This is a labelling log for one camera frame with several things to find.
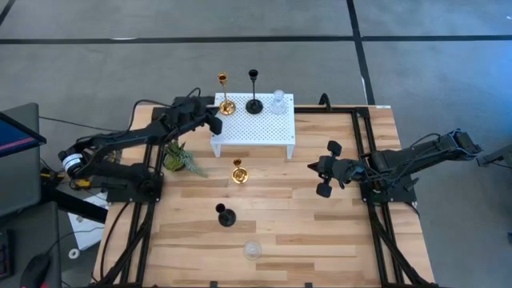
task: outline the gold candlestick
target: gold candlestick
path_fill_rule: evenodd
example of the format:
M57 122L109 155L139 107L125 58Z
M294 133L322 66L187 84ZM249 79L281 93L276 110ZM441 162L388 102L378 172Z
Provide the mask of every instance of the gold candlestick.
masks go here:
M222 115L231 115L236 110L236 106L233 101L227 99L226 93L226 83L227 83L227 73L219 73L217 75L218 81L222 85L222 89L224 90L224 102L219 105L219 111Z
M235 170L233 170L231 175L233 181L237 184L243 184L247 182L247 179L249 179L249 172L247 172L246 168L240 167L242 160L240 158L236 158L233 160L233 164L237 167Z

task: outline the white pegboard shelf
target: white pegboard shelf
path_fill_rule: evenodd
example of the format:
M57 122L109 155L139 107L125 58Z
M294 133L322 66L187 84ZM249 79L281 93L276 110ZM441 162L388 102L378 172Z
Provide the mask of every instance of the white pegboard shelf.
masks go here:
M294 95L285 94L286 112L276 115L269 107L273 94L256 94L263 103L260 114L252 115L246 111L246 103L252 93L228 93L227 97L236 105L236 111L229 116L217 114L222 120L222 133L212 134L211 145L215 156L220 157L222 145L286 146L287 158L291 159L295 147ZM215 105L224 101L224 93L215 94Z

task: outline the wooden table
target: wooden table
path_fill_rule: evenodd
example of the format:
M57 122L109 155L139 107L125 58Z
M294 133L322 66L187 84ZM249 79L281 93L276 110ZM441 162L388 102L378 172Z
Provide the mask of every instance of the wooden table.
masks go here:
M147 125L152 109L137 108L134 129ZM392 110L369 109L378 149L400 149ZM207 127L180 137L209 177L165 170L145 286L208 286L210 281L219 286L304 286L305 282L314 286L380 286L368 212L358 184L341 190L334 180L331 198L321 198L315 193L320 179L306 167L328 154L329 140L342 144L343 158L357 158L350 116L296 114L295 125L297 145L291 160L286 160L285 148L272 146L226 146L222 156L215 158ZM364 129L362 135L367 146ZM122 162L141 162L144 149L124 150ZM250 173L244 185L231 180L234 158L241 158ZM236 212L232 227L218 223L215 206L219 203ZM133 206L125 210L112 233L106 270L125 249ZM121 207L110 207L102 247ZM399 248L421 276L433 281L418 216L401 203L390 204L390 209ZM261 243L262 256L256 261L243 255L249 240ZM102 247L94 269L96 278ZM134 255L131 281L136 274L137 250ZM386 257L390 281L394 282L387 250Z

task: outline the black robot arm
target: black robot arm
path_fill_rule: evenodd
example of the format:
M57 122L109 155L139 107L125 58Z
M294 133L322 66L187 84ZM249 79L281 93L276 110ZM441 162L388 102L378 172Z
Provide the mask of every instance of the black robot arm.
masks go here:
M318 184L317 194L329 197L332 178L338 180L340 187L351 181L371 185L374 202L414 202L413 191L418 181L410 175L440 162L472 160L482 151L480 146L471 141L467 132L454 130L428 142L413 144L402 150L377 150L360 155L359 160L341 159L341 146L330 141L327 149L331 156L321 156L318 162L308 167L318 172L323 183Z
M123 199L153 201L159 198L162 189L161 174L149 171L143 163L127 166L107 161L105 157L115 150L133 146L166 144L205 124L210 126L212 133L220 134L222 121L215 117L218 108L209 106L213 104L214 97L178 97L145 128L80 138L72 147L61 151L58 157L72 179L91 176L113 178L112 187L106 187L109 192L114 191L113 196L109 194L112 202ZM124 195L117 197L116 191Z

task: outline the green plant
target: green plant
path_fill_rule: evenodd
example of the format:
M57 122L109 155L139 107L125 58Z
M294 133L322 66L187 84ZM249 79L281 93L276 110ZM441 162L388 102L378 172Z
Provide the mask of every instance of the green plant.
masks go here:
M169 171L180 171L183 168L187 168L201 177L206 178L206 173L195 164L194 155L189 151L185 151L183 149L184 147L185 143L179 145L178 141L172 141L167 144L164 149L164 167Z

